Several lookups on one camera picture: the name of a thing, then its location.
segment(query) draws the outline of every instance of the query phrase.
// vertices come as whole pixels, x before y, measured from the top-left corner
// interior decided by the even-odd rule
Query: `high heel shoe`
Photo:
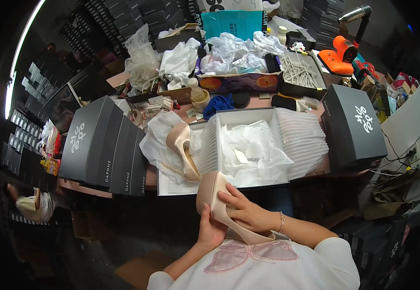
[[[188,124],[179,123],[168,133],[167,146],[175,151],[183,161],[184,178],[189,182],[199,181],[201,176],[189,153],[190,128]]]
[[[218,198],[218,191],[230,194],[226,189],[226,178],[219,171],[212,171],[202,176],[197,191],[196,206],[199,214],[203,211],[203,204],[210,205],[210,212],[213,219],[233,229],[241,239],[248,245],[257,245],[275,240],[275,235],[270,233],[265,237],[235,223],[226,213],[227,205]]]

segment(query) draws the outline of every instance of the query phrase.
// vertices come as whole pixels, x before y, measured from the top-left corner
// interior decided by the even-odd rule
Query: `white box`
[[[202,0],[205,10],[207,12],[213,12],[215,10],[245,10],[245,11],[261,11],[263,6],[261,0]]]
[[[315,169],[328,153],[326,136],[315,114],[273,107],[219,111],[217,117],[208,122],[189,124],[191,130],[202,140],[202,148],[192,156],[200,173],[222,171],[224,156],[219,136],[224,125],[230,130],[235,126],[250,125],[260,120],[268,123],[276,146],[294,161],[286,175],[271,185],[288,183],[292,179],[303,177]],[[197,194],[198,188],[199,182],[185,181],[178,185],[158,170],[157,194],[160,196]]]

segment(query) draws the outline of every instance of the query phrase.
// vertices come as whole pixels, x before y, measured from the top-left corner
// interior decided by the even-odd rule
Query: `woman's right hand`
[[[279,212],[270,212],[254,204],[229,182],[226,184],[226,189],[230,194],[218,191],[218,197],[220,200],[229,203],[233,208],[237,208],[237,210],[227,209],[227,213],[238,225],[253,232],[280,230],[281,217]]]

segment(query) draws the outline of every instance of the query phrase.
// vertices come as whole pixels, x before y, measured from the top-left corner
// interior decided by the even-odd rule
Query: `woman's left hand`
[[[199,239],[196,247],[208,253],[221,245],[226,235],[227,225],[210,219],[210,206],[204,204],[200,218]]]

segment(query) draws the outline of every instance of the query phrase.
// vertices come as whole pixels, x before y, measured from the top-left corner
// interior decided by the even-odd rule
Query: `man in white shirt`
[[[15,206],[25,218],[35,223],[49,222],[54,210],[60,206],[69,209],[65,199],[48,192],[41,193],[39,188],[34,190],[33,196],[20,196],[16,186],[4,183],[4,194],[10,200],[15,201]]]
[[[320,225],[267,211],[229,183],[226,188],[232,195],[219,192],[218,197],[237,208],[228,211],[237,224],[253,232],[280,232],[289,239],[251,246],[226,239],[228,227],[211,220],[205,205],[196,244],[152,274],[148,290],[359,288],[347,241]]]

